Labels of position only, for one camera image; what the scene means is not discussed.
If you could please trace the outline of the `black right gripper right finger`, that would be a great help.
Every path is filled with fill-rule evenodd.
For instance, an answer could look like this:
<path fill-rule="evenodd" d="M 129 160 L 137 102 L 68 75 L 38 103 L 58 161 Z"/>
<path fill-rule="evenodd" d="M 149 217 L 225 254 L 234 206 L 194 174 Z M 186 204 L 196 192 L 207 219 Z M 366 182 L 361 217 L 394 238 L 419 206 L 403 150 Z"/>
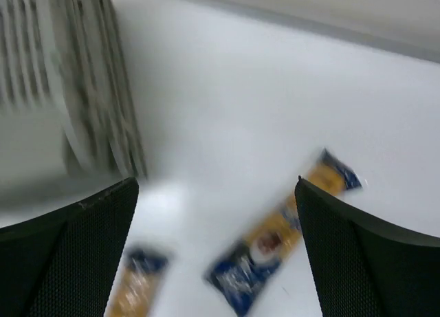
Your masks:
<path fill-rule="evenodd" d="M 323 316 L 438 316 L 439 238 L 299 178 L 300 227 Z"/>

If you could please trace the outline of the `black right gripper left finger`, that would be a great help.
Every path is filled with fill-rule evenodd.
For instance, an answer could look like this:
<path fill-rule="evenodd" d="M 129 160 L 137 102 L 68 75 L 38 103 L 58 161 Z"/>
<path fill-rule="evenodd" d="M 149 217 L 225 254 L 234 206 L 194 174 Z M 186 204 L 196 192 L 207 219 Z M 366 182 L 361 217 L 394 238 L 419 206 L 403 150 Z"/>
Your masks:
<path fill-rule="evenodd" d="M 131 177 L 1 229 L 2 316 L 103 316 L 139 195 Z"/>

